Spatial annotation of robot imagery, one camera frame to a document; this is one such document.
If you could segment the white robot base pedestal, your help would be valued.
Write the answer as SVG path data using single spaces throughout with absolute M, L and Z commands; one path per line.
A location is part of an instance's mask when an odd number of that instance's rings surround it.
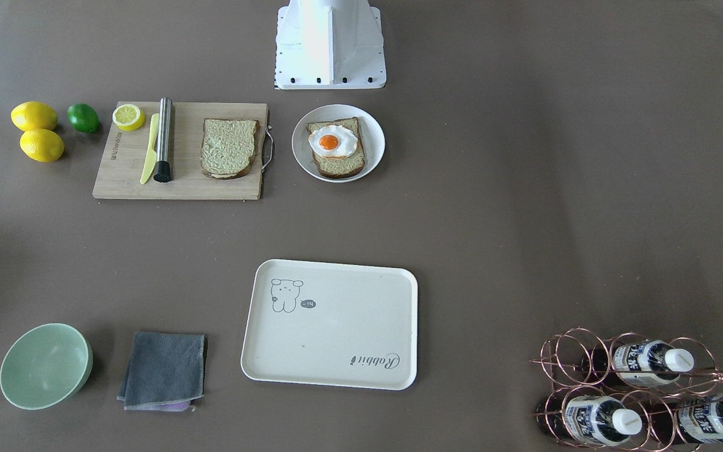
M 385 83 L 378 8 L 367 1 L 291 1 L 278 9 L 275 89 L 380 89 Z

